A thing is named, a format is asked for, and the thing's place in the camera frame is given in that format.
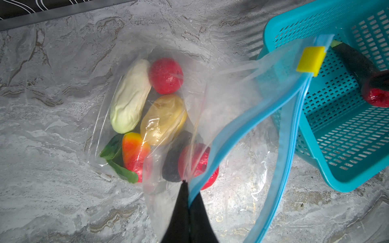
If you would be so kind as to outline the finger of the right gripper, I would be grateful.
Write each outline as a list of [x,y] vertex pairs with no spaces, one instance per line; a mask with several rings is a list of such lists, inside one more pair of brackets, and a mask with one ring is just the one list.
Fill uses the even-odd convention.
[[389,91],[389,71],[380,71],[373,74],[368,83],[371,88]]

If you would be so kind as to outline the orange red toy pepper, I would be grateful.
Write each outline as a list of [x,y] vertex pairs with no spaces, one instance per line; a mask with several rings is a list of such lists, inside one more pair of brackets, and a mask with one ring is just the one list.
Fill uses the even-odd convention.
[[122,139],[124,168],[138,175],[138,183],[142,182],[143,163],[151,152],[151,146],[139,133],[126,133]]

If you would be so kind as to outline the yellow toy potato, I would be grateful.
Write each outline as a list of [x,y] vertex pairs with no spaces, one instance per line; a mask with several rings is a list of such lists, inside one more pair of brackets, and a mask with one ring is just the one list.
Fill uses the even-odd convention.
[[179,96],[175,94],[161,96],[142,119],[141,136],[152,146],[167,144],[179,135],[186,119],[186,108]]

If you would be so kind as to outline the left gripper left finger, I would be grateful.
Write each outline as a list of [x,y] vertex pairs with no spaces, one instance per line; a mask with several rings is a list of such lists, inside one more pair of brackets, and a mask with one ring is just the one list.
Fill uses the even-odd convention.
[[162,243],[189,243],[189,238],[188,185],[182,181]]

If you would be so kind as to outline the red toy tomato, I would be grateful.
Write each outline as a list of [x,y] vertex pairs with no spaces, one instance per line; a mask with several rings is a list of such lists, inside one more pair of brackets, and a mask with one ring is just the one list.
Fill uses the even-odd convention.
[[363,99],[375,107],[389,107],[389,92],[379,88],[372,88],[368,83],[362,86],[361,94]]
[[[180,154],[179,160],[178,160],[178,172],[180,176],[180,180],[182,181],[184,179],[184,167],[187,154],[189,154],[190,146],[188,145]],[[198,177],[199,175],[203,174],[207,168],[208,165],[208,159],[209,159],[209,153],[210,153],[210,147],[207,147],[205,144],[197,143],[194,149],[193,158],[191,162],[191,169],[194,169],[194,176]],[[213,175],[210,177],[210,179],[206,182],[206,184],[202,187],[201,190],[205,190],[212,186],[214,182],[216,181],[217,177],[219,175],[219,167],[216,169],[216,171],[213,173]]]
[[152,87],[161,95],[178,91],[184,82],[182,68],[172,58],[161,58],[155,61],[151,65],[149,78]]

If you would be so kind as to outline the teal plastic basket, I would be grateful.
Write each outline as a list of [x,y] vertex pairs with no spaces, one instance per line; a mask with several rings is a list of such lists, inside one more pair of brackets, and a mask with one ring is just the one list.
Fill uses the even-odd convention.
[[[389,67],[388,1],[314,1],[278,15],[265,26],[260,55],[318,34],[333,34],[380,70]],[[389,111],[362,98],[331,49],[305,98],[295,152],[339,192],[353,191],[389,165]]]

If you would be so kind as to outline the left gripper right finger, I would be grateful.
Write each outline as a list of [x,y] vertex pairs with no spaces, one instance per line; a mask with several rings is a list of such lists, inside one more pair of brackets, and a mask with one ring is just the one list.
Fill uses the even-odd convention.
[[191,243],[219,243],[199,193],[189,207],[189,238]]

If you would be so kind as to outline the black toy item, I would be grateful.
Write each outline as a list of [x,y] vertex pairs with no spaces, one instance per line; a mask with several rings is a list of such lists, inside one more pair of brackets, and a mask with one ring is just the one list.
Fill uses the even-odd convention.
[[380,71],[364,54],[338,40],[333,40],[330,46],[360,86],[377,80]]

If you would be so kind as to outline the clear zip top bag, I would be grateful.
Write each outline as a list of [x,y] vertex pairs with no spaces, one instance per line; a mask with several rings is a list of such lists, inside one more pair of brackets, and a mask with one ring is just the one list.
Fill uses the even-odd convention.
[[[259,217],[245,238],[247,243],[261,242],[286,187],[305,97],[312,79],[319,73],[333,38],[332,34],[320,34],[296,39],[258,60],[233,63],[216,69],[208,68],[183,51],[144,40],[136,41],[134,47],[128,49],[114,67],[92,136],[85,148],[86,162],[101,175],[116,176],[142,188],[152,226],[162,242],[182,181],[188,185],[189,209],[195,197],[199,193],[202,196],[202,187],[241,139],[267,118],[280,113],[279,149],[274,175]],[[192,133],[189,154],[184,160],[184,179],[169,182],[162,177],[163,164],[173,139],[167,144],[150,145],[151,152],[143,163],[143,181],[130,183],[100,157],[104,147],[116,135],[109,118],[110,104],[120,81],[138,60],[145,59],[152,65],[161,58],[172,58],[178,62],[184,76],[181,88],[172,93],[183,100],[187,112],[181,132]],[[142,119],[161,96],[164,95],[151,85],[136,132],[140,133]],[[210,153],[205,172],[195,177],[195,168],[191,169],[191,162],[197,143],[210,147]]]

